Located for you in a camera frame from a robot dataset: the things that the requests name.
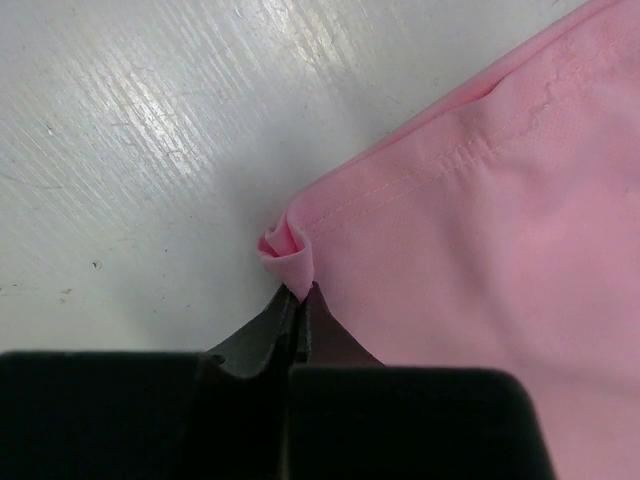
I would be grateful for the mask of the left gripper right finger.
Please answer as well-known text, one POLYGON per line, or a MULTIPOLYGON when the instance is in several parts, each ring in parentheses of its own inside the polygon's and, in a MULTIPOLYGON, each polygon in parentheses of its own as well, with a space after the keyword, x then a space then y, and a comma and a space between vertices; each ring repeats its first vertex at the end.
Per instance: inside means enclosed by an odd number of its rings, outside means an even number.
POLYGON ((293 479, 551 479, 532 402, 494 369, 391 367, 313 286, 289 373, 293 479))

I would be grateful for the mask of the pink t-shirt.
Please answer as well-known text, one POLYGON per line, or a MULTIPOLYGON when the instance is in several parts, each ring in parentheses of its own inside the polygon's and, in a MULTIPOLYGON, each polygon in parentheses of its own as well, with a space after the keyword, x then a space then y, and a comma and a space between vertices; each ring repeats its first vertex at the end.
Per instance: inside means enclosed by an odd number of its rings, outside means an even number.
POLYGON ((302 191, 257 247, 382 362, 517 377, 560 478, 637 478, 638 3, 557 21, 302 191))

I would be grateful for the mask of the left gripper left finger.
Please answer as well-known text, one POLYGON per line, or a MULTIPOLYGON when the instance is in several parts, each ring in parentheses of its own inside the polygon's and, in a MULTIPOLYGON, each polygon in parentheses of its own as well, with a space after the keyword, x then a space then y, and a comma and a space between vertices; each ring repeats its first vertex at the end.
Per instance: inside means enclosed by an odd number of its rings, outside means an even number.
POLYGON ((201 352, 1 357, 5 479, 274 479, 298 303, 201 352))

